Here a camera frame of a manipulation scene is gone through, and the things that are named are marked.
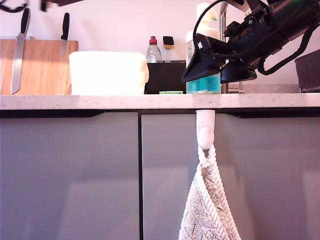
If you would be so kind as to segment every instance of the plastic bottle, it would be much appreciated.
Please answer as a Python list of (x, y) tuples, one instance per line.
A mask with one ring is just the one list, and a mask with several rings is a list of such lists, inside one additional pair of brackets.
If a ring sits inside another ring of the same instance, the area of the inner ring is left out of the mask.
[(162, 55), (157, 44), (157, 39), (152, 36), (149, 40), (149, 47), (146, 51), (146, 60), (148, 63), (162, 63)]
[[(208, 3), (200, 3), (196, 6), (196, 19), (198, 20), (200, 15), (209, 6)], [(202, 18), (198, 28), (197, 33), (214, 38), (220, 38), (220, 32), (217, 29), (210, 28), (210, 20), (218, 20), (218, 14), (211, 8)], [(195, 46), (193, 42), (193, 30), (186, 34), (186, 66), (195, 52)], [(189, 81), (186, 83), (186, 93), (187, 94), (220, 94), (220, 74), (207, 76), (194, 81)]]

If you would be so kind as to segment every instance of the black sponge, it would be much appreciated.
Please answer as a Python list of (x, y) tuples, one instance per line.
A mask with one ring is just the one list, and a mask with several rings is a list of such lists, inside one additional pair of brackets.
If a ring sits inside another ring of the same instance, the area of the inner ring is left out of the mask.
[(172, 36), (163, 36), (163, 45), (165, 49), (173, 49), (175, 42)]

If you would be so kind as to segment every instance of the white hook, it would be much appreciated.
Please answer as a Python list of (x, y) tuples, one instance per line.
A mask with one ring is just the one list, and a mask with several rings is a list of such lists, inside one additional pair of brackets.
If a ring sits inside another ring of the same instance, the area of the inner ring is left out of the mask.
[(196, 111), (196, 139), (204, 150), (211, 148), (215, 140), (215, 110)]

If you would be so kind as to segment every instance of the black knife handle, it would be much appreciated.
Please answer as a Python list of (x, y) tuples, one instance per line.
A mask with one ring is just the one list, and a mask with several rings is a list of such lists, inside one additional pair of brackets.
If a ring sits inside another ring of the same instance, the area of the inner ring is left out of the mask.
[(23, 11), (22, 19), (21, 19), (21, 33), (24, 34), (27, 28), (27, 22), (30, 14), (30, 9), (25, 8)]
[(70, 24), (70, 14), (65, 13), (63, 18), (63, 24), (62, 24), (62, 40), (68, 40), (69, 35), (69, 24)]

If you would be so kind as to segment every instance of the white countertop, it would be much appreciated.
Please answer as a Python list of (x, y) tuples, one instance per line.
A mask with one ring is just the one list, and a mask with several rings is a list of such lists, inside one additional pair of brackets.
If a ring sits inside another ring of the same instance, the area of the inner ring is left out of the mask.
[(320, 93), (160, 94), (140, 96), (2, 95), (0, 110), (148, 110), (320, 107)]

